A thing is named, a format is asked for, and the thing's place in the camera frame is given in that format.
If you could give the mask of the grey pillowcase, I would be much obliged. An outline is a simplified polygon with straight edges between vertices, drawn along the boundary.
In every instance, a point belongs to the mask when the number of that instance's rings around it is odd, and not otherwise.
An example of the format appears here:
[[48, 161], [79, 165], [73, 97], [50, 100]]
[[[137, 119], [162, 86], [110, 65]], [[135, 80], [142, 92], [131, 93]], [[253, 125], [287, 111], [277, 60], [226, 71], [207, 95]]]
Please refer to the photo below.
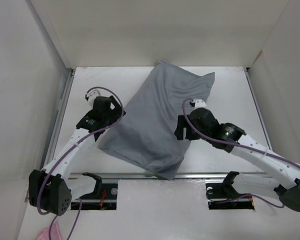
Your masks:
[[190, 146], [190, 141], [177, 140], [174, 134], [183, 101], [207, 101], [214, 82], [214, 72], [199, 76], [159, 61], [125, 106], [122, 120], [107, 131], [98, 148], [172, 180]]

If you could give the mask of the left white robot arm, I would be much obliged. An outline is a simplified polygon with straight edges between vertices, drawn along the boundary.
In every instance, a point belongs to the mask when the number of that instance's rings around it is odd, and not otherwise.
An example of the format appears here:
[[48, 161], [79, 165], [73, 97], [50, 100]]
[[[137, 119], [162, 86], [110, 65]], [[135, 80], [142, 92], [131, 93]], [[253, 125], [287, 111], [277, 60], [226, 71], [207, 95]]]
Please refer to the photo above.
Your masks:
[[75, 180], [70, 175], [83, 162], [84, 151], [116, 124], [125, 111], [112, 95], [95, 95], [86, 100], [91, 110], [76, 124], [62, 151], [41, 170], [33, 170], [29, 175], [29, 204], [43, 214], [62, 216], [73, 200], [85, 195], [94, 199], [102, 193], [102, 178], [95, 173], [84, 172]]

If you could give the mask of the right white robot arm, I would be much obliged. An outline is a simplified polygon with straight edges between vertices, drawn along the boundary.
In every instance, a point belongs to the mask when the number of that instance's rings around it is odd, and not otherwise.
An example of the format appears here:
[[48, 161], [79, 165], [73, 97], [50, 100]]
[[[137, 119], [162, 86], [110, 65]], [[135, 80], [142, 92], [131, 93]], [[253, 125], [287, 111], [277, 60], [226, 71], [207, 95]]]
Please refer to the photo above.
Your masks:
[[300, 212], [300, 165], [267, 149], [240, 127], [229, 122], [219, 123], [210, 110], [200, 107], [177, 117], [174, 134], [179, 141], [205, 140], [270, 175], [267, 178], [230, 171], [222, 182], [207, 185], [207, 197], [211, 200], [223, 204], [240, 197], [260, 195]]

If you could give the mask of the white foam front board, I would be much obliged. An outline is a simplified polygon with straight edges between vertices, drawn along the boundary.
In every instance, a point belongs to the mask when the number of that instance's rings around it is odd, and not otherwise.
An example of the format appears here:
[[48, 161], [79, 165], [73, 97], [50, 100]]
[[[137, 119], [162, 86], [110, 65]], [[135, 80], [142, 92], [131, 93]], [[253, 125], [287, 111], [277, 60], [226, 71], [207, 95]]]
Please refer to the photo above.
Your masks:
[[210, 210], [200, 179], [121, 180], [116, 210], [67, 211], [72, 240], [299, 240], [300, 213], [254, 199], [253, 210]]

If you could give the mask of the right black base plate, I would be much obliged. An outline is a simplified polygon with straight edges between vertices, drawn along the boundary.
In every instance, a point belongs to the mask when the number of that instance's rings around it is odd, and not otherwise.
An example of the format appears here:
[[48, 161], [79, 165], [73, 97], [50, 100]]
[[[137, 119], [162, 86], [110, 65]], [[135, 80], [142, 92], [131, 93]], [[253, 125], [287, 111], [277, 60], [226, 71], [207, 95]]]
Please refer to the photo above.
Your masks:
[[243, 196], [229, 185], [221, 182], [206, 183], [206, 198], [209, 210], [254, 210], [253, 199], [250, 196]]

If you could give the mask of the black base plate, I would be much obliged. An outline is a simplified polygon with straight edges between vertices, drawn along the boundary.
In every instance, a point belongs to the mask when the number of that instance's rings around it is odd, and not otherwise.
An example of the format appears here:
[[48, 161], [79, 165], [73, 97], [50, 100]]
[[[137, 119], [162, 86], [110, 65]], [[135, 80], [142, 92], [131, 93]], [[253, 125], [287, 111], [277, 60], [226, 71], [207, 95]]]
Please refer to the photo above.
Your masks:
[[206, 198], [209, 210], [254, 210], [253, 199], [250, 196], [243, 196], [229, 185], [221, 182], [206, 183]]
[[85, 172], [96, 180], [94, 190], [80, 197], [82, 211], [113, 211], [117, 209], [118, 183], [104, 181], [101, 176]]

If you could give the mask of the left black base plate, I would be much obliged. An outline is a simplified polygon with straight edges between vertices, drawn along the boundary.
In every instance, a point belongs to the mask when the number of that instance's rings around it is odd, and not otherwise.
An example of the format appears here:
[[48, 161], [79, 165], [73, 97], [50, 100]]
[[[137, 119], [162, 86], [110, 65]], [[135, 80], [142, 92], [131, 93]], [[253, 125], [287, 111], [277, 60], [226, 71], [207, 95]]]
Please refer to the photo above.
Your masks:
[[82, 211], [113, 211], [117, 209], [118, 183], [104, 181], [101, 176], [85, 172], [96, 180], [94, 190], [80, 197]]

